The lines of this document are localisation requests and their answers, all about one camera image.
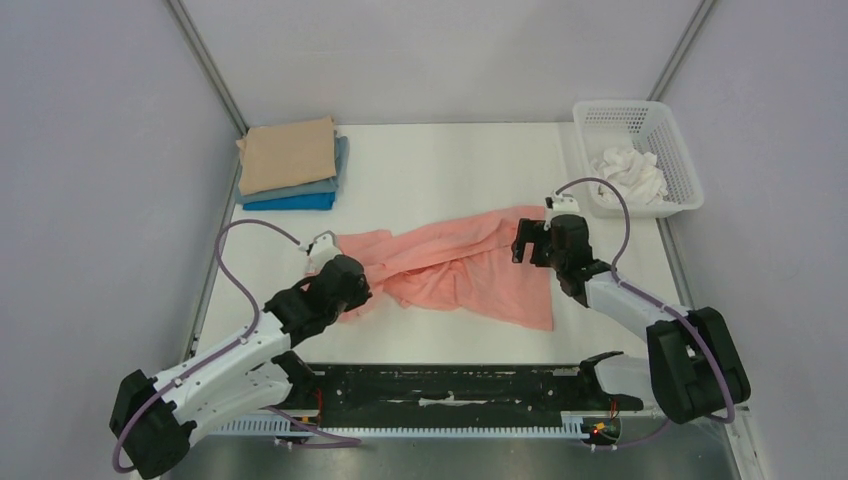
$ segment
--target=folded towel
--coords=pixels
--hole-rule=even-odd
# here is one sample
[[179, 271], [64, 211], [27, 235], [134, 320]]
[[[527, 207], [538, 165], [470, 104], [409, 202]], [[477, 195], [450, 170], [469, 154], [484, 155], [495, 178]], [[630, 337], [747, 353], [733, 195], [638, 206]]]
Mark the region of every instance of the folded towel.
[[251, 128], [236, 142], [242, 174], [239, 191], [251, 195], [336, 175], [332, 117]]
[[242, 195], [241, 191], [236, 189], [236, 203], [243, 205], [251, 202], [264, 202], [266, 200], [274, 200], [277, 198], [288, 198], [297, 195], [308, 195], [310, 193], [331, 193], [339, 189], [341, 177], [344, 174], [347, 166], [348, 152], [350, 151], [350, 142], [347, 137], [336, 137], [336, 176], [317, 182], [304, 183], [294, 187], [276, 188], [274, 190], [266, 190], [264, 192], [254, 193], [252, 195]]
[[[630, 205], [659, 205], [665, 203], [668, 184], [662, 170], [657, 168], [657, 156], [641, 154], [633, 148], [612, 147], [604, 150], [603, 159], [593, 159], [592, 169], [609, 180]], [[604, 201], [618, 203], [608, 187], [601, 185], [598, 193]]]
[[[513, 207], [398, 236], [377, 230], [337, 238], [342, 252], [365, 267], [375, 297], [387, 293], [402, 307], [464, 307], [523, 327], [553, 330], [549, 271], [512, 263], [518, 221], [544, 214], [542, 207]], [[374, 300], [344, 318], [366, 313]]]
[[330, 210], [335, 201], [336, 192], [311, 193], [296, 197], [245, 203], [242, 208], [245, 210]]

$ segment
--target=white cloth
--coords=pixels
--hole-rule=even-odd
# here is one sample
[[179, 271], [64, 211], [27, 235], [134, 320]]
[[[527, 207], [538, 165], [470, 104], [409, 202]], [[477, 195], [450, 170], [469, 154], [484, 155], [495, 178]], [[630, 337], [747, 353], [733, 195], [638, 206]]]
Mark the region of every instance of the white cloth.
[[[612, 147], [604, 150], [604, 158], [590, 162], [595, 174], [612, 183], [628, 205], [659, 205], [665, 203], [668, 184], [662, 170], [657, 168], [657, 156], [641, 154], [633, 148]], [[601, 185], [598, 193], [606, 202], [618, 203], [608, 187]]]

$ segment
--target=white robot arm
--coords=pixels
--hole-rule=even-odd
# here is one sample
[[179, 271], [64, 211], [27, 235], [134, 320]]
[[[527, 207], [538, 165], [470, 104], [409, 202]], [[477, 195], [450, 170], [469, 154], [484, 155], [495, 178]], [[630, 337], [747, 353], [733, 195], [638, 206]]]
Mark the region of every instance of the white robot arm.
[[309, 390], [312, 372], [291, 349], [371, 294], [362, 265], [331, 233], [307, 254], [318, 273], [274, 295], [255, 324], [153, 377], [136, 370], [121, 382], [109, 427], [142, 478], [170, 470], [215, 428]]
[[[556, 201], [548, 199], [549, 211], [557, 211]], [[591, 388], [656, 404], [676, 423], [711, 416], [750, 397], [748, 377], [721, 314], [709, 307], [687, 311], [666, 304], [595, 259], [583, 217], [522, 219], [513, 262], [524, 260], [528, 243], [533, 245], [530, 263], [553, 268], [566, 295], [648, 344], [647, 359], [608, 352], [581, 362], [580, 374]]]

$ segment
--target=white basket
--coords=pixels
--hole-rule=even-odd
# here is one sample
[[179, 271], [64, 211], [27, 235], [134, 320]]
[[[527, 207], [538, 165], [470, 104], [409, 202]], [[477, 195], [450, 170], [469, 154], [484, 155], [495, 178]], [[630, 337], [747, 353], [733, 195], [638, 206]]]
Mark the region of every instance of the white basket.
[[[668, 203], [628, 204], [631, 216], [663, 218], [682, 210], [695, 210], [704, 204], [704, 192], [692, 167], [689, 150], [666, 105], [639, 100], [596, 100], [578, 102], [573, 112], [583, 175], [595, 175], [589, 162], [602, 158], [609, 147], [633, 147], [641, 153], [652, 152], [657, 156], [657, 167], [668, 182]], [[597, 185], [586, 185], [592, 214], [598, 217], [623, 215], [618, 202], [606, 202], [598, 194]]]

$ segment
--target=blue folded cloth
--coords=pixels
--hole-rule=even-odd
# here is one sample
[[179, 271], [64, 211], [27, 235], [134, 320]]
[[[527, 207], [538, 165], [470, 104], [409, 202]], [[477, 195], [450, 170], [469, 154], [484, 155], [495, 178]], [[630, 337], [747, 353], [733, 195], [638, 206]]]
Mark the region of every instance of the blue folded cloth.
[[335, 201], [336, 192], [310, 193], [245, 203], [242, 208], [245, 210], [331, 210]]
[[[264, 192], [253, 193], [251, 195], [242, 195], [238, 188], [236, 188], [236, 203], [245, 205], [253, 202], [264, 202], [267, 200], [275, 200], [280, 198], [289, 198], [295, 197], [298, 195], [309, 195], [314, 193], [332, 193], [339, 189], [339, 181], [341, 179], [342, 173], [344, 173], [345, 167], [347, 166], [347, 157], [348, 152], [350, 151], [350, 143], [347, 140], [347, 137], [336, 137], [336, 176], [330, 177], [324, 180], [318, 180], [317, 182], [304, 183], [303, 185], [297, 185], [294, 187], [284, 187], [284, 188], [275, 188], [274, 190], [266, 190]], [[241, 179], [241, 169], [239, 169], [239, 178], [236, 179], [236, 184], [238, 184]], [[260, 210], [260, 209], [249, 209], [245, 208], [245, 210]]]

